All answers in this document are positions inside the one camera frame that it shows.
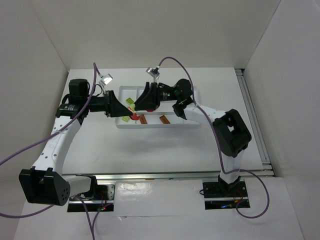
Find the yellow-green square lego brick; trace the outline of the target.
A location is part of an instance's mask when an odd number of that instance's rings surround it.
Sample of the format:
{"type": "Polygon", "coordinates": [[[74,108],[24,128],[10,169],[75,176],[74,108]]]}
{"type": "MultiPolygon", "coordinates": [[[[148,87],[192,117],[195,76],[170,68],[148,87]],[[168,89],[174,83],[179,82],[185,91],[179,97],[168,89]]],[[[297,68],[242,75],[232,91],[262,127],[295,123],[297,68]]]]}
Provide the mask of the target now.
{"type": "Polygon", "coordinates": [[[123,116],[121,119],[127,123],[131,118],[129,116],[123,116]]]}

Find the pale yellow lego brick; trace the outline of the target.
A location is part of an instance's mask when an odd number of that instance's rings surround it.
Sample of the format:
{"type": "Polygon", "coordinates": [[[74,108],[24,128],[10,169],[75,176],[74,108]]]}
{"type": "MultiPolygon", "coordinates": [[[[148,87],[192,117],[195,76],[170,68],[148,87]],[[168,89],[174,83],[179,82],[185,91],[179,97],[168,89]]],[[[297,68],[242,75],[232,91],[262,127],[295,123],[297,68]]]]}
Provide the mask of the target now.
{"type": "Polygon", "coordinates": [[[135,103],[135,101],[134,101],[133,99],[131,99],[130,97],[127,98],[127,99],[125,100],[125,102],[126,102],[128,105],[132,105],[132,104],[135,103]]]}

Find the red and yellow lego block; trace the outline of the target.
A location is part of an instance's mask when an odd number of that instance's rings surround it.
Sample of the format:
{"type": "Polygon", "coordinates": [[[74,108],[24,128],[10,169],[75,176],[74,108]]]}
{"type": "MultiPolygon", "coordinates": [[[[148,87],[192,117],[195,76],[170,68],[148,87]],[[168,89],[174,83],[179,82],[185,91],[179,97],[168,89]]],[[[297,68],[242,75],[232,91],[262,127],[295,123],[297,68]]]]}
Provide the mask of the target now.
{"type": "Polygon", "coordinates": [[[130,115],[130,119],[133,120],[133,121],[137,121],[139,120],[139,116],[137,115],[136,111],[135,111],[135,104],[132,103],[129,107],[128,107],[128,110],[132,113],[132,115],[130,115]]]}

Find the orange lego plate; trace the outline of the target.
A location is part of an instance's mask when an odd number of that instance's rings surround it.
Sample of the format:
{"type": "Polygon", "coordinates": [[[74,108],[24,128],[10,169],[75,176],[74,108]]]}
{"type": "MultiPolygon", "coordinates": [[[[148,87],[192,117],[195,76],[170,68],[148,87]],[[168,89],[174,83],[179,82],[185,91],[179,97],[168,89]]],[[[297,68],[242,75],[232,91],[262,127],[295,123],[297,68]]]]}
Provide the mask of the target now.
{"type": "Polygon", "coordinates": [[[159,119],[164,125],[170,124],[170,121],[167,119],[167,117],[165,115],[160,116],[159,119]]]}
{"type": "Polygon", "coordinates": [[[146,120],[146,117],[143,114],[139,115],[138,117],[139,117],[139,121],[142,125],[146,125],[148,123],[146,120]]]}

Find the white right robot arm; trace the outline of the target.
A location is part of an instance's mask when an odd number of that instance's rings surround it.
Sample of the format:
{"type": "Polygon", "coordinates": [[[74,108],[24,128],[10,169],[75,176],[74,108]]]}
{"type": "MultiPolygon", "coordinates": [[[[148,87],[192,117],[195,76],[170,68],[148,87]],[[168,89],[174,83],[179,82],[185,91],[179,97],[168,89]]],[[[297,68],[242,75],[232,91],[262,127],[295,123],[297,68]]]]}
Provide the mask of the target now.
{"type": "Polygon", "coordinates": [[[172,108],[177,117],[209,126],[217,144],[221,166],[218,184],[223,192],[230,191],[241,179],[243,152],[252,135],[237,110],[222,111],[202,106],[192,99],[193,93],[188,79],[180,79],[174,86],[147,82],[134,103],[135,110],[154,111],[161,102],[175,101],[172,108]]]}

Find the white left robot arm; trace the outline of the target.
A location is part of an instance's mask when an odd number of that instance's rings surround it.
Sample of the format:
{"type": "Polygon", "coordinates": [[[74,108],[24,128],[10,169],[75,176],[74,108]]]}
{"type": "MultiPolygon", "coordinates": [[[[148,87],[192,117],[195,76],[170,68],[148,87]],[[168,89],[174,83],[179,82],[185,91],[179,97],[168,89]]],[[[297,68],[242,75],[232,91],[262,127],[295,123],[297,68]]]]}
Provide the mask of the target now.
{"type": "Polygon", "coordinates": [[[92,199],[98,193],[95,176],[77,174],[62,177],[65,158],[71,143],[90,112],[103,112],[107,117],[131,116],[133,113],[121,104],[112,90],[105,87],[113,78],[101,76],[98,86],[101,96],[90,95],[90,85],[86,79],[72,79],[69,93],[57,108],[50,138],[38,159],[30,169],[22,169],[19,182],[26,200],[32,204],[63,206],[70,197],[83,194],[92,199]]]}

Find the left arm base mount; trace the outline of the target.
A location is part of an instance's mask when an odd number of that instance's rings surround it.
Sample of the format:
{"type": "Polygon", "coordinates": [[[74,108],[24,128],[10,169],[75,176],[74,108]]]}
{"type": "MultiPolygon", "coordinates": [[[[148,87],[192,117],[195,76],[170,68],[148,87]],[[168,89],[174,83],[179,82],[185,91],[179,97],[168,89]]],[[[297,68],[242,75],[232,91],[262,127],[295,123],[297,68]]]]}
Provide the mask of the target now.
{"type": "MultiPolygon", "coordinates": [[[[89,213],[113,212],[114,211],[114,198],[115,198],[115,184],[99,184],[96,186],[95,193],[92,196],[82,193],[80,195],[84,202],[86,209],[89,213]]],[[[68,213],[84,213],[85,207],[82,202],[73,197],[68,202],[68,213]]]]}

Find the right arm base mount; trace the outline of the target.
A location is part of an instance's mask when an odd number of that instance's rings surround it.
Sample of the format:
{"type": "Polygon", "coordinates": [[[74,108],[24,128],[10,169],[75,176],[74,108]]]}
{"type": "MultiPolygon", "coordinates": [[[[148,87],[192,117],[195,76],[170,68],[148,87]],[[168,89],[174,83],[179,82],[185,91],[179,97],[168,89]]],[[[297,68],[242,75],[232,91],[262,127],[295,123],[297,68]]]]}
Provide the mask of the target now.
{"type": "Polygon", "coordinates": [[[203,182],[199,194],[204,197],[206,210],[225,210],[238,208],[250,208],[247,186],[240,181],[237,186],[227,192],[223,192],[218,182],[203,182]]]}

